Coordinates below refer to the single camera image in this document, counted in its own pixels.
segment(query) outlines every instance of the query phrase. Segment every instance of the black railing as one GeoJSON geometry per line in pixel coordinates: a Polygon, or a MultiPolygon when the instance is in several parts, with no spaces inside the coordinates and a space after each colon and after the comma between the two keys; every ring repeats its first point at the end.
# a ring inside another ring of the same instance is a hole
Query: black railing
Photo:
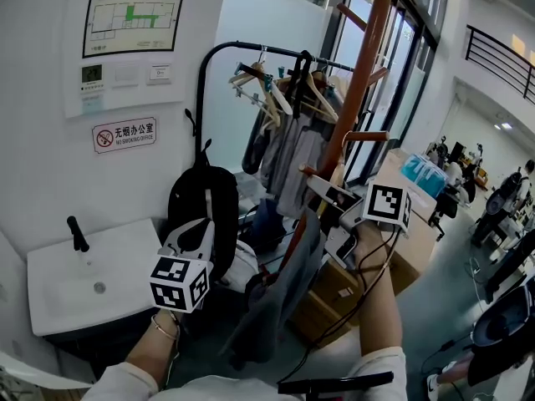
{"type": "Polygon", "coordinates": [[[466,60],[481,65],[535,104],[535,68],[516,53],[482,30],[467,26],[470,32],[466,60]]]}

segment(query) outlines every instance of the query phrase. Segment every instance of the bracelet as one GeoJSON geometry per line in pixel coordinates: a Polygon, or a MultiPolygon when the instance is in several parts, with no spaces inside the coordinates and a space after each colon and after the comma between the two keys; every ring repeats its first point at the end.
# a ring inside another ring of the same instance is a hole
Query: bracelet
{"type": "Polygon", "coordinates": [[[152,317],[150,318],[151,322],[152,322],[152,325],[155,326],[155,328],[159,331],[159,332],[162,332],[164,334],[164,336],[166,336],[167,338],[170,338],[171,340],[176,340],[178,338],[178,335],[180,334],[180,330],[178,329],[178,327],[176,328],[177,329],[177,333],[176,333],[176,336],[171,336],[166,330],[164,330],[162,327],[160,327],[160,325],[158,324],[158,322],[156,322],[155,320],[155,315],[152,315],[152,317]]]}
{"type": "Polygon", "coordinates": [[[176,326],[178,327],[178,319],[176,318],[176,315],[172,312],[172,311],[168,311],[169,314],[171,315],[171,319],[173,320],[173,322],[176,324],[176,326]]]}

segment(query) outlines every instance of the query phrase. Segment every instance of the no smoking sign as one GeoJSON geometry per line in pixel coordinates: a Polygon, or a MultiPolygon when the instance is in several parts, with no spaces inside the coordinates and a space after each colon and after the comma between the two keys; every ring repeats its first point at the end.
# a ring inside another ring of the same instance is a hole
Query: no smoking sign
{"type": "Polygon", "coordinates": [[[94,151],[98,154],[132,149],[156,142],[156,118],[124,120],[93,128],[94,151]]]}
{"type": "Polygon", "coordinates": [[[113,143],[114,135],[107,129],[103,129],[97,134],[97,145],[100,147],[110,147],[113,143]]]}

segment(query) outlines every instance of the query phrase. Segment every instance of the sleeve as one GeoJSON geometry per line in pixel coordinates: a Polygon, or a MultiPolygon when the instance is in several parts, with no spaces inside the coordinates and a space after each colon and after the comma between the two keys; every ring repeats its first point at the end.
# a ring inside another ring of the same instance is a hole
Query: sleeve
{"type": "Polygon", "coordinates": [[[520,186],[520,191],[518,192],[518,200],[523,201],[527,198],[527,193],[529,192],[529,180],[524,180],[520,186]]]}
{"type": "Polygon", "coordinates": [[[387,348],[366,355],[353,369],[351,376],[369,376],[389,371],[394,373],[392,383],[370,388],[361,393],[357,399],[359,401],[407,401],[407,372],[402,348],[387,348]]]}
{"type": "Polygon", "coordinates": [[[108,367],[83,401],[147,401],[158,384],[147,372],[129,363],[108,367]]]}

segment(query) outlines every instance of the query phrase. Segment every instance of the hand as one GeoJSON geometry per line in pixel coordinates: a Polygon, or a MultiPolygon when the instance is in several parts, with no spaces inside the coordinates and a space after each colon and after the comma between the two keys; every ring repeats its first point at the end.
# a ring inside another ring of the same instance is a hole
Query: hand
{"type": "MultiPolygon", "coordinates": [[[[383,236],[379,227],[371,221],[365,221],[357,226],[357,233],[359,235],[359,244],[354,249],[355,265],[358,267],[360,261],[375,250],[378,246],[384,243],[383,236]]],[[[385,263],[387,254],[386,249],[382,246],[374,254],[366,258],[362,268],[382,266],[385,263]]]]}

